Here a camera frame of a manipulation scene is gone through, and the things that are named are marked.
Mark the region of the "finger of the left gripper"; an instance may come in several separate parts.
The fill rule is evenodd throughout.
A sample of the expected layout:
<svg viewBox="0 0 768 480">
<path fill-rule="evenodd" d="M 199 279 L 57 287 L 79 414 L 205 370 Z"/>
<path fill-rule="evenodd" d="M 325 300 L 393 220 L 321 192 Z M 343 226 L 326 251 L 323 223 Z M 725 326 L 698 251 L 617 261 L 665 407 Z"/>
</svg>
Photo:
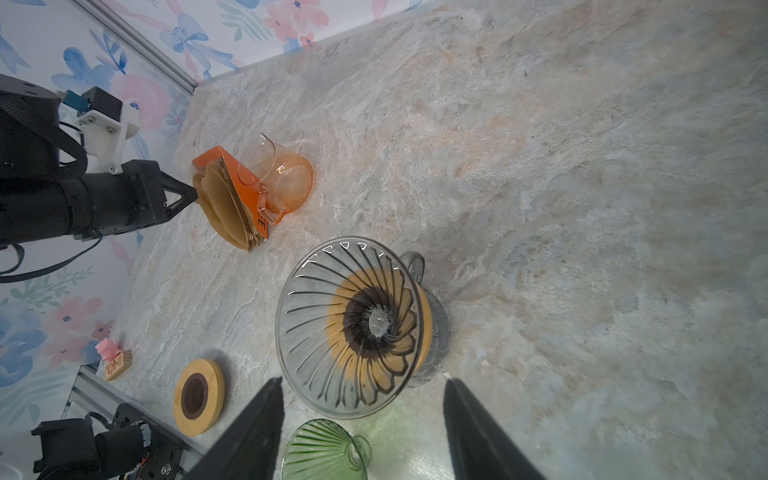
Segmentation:
<svg viewBox="0 0 768 480">
<path fill-rule="evenodd" d="M 166 196 L 165 215 L 167 219 L 172 219 L 185 208 L 198 200 L 197 190 L 180 180 L 162 172 L 161 186 Z"/>
</svg>

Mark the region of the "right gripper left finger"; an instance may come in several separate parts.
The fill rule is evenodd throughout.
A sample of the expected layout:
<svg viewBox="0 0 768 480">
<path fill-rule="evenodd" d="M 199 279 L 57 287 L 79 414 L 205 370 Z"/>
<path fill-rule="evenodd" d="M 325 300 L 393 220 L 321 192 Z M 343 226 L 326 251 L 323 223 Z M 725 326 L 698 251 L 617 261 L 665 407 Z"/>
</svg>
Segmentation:
<svg viewBox="0 0 768 480">
<path fill-rule="evenodd" d="M 272 479 L 285 417 L 282 378 L 266 382 L 184 479 Z"/>
</svg>

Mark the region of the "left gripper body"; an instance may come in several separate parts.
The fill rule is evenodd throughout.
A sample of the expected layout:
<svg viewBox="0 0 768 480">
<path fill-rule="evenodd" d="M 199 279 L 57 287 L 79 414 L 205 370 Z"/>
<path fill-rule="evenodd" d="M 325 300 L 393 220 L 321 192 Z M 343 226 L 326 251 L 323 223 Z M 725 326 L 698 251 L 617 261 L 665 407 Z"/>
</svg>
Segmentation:
<svg viewBox="0 0 768 480">
<path fill-rule="evenodd" d="M 76 112 L 57 93 L 1 78 L 1 243 L 73 236 L 88 240 L 167 222 L 160 167 L 122 163 L 87 173 Z"/>
</svg>

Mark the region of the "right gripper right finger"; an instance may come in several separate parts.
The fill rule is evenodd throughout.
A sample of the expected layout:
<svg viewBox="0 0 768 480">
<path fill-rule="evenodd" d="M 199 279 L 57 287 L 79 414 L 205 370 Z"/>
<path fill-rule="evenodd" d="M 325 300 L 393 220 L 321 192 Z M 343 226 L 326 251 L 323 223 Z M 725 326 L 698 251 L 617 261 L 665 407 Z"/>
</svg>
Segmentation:
<svg viewBox="0 0 768 480">
<path fill-rule="evenodd" d="M 545 479 L 463 381 L 447 381 L 443 414 L 456 479 Z"/>
</svg>

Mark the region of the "orange coffee filter holder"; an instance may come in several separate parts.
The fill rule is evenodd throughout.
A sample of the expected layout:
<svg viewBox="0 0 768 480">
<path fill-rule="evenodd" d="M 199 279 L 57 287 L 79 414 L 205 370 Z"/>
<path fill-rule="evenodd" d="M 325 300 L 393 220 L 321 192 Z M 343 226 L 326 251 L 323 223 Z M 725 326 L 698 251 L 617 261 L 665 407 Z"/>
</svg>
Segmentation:
<svg viewBox="0 0 768 480">
<path fill-rule="evenodd" d="M 277 217 L 267 209 L 267 190 L 259 177 L 221 146 L 192 165 L 197 204 L 220 237 L 248 252 L 269 239 Z"/>
</svg>

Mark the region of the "grey glass dripper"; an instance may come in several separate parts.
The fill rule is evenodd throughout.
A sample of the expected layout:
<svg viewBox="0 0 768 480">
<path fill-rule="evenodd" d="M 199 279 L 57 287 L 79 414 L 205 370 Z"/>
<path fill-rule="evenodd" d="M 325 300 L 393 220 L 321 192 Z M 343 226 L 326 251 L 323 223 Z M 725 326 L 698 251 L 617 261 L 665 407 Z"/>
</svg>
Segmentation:
<svg viewBox="0 0 768 480">
<path fill-rule="evenodd" d="M 357 419 L 388 406 L 429 346 L 420 287 L 385 245 L 340 237 L 308 253 L 277 307 L 283 374 L 310 408 Z"/>
</svg>

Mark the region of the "grey glass carafe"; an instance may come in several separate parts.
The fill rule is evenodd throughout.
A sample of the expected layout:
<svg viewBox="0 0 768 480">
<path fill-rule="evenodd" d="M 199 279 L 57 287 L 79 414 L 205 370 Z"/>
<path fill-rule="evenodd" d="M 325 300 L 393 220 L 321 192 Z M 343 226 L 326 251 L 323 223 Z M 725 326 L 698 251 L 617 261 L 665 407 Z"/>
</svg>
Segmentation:
<svg viewBox="0 0 768 480">
<path fill-rule="evenodd" d="M 420 287 L 425 336 L 430 340 L 429 346 L 423 345 L 421 348 L 420 364 L 409 383 L 415 388 L 428 383 L 439 373 L 450 349 L 450 321 L 438 298 L 422 286 L 426 266 L 424 257 L 418 252 L 408 251 L 401 255 L 400 259 L 411 278 Z"/>
</svg>

